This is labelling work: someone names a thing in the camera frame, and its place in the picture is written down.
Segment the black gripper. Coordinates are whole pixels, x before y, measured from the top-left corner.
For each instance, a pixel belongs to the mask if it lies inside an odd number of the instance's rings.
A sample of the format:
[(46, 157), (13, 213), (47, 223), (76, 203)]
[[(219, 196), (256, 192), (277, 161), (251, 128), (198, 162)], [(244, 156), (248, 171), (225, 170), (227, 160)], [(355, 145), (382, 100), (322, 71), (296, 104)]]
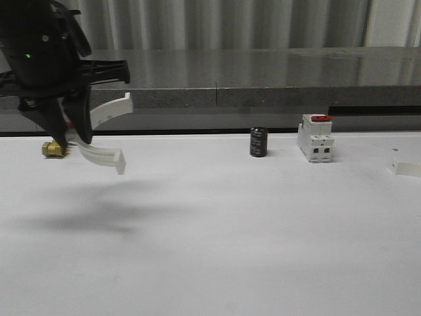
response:
[(1, 52), (9, 71), (1, 73), (1, 95), (18, 96), (21, 115), (67, 148), (67, 125), (56, 98), (79, 137), (93, 137), (91, 87), (101, 82), (130, 82), (126, 61), (89, 60), (90, 44), (75, 19), (79, 10), (58, 1), (2, 1)]

